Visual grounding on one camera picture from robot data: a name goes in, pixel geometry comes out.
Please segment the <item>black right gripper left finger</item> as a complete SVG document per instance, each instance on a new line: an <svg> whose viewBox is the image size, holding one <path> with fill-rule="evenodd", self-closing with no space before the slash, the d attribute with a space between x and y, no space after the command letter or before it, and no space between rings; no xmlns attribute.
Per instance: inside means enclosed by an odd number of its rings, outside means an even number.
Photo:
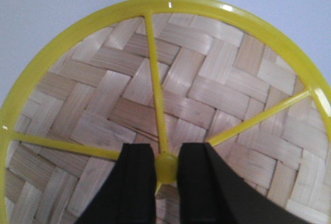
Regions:
<svg viewBox="0 0 331 224"><path fill-rule="evenodd" d="M125 143L114 168L77 223L155 223L156 185L151 146Z"/></svg>

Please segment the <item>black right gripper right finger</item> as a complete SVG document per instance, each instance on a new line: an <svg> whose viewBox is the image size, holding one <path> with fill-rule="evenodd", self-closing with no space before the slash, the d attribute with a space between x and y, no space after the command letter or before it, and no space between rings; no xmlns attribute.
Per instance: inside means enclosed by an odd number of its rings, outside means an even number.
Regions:
<svg viewBox="0 0 331 224"><path fill-rule="evenodd" d="M306 223L244 182L208 143L184 143L177 185L181 223Z"/></svg>

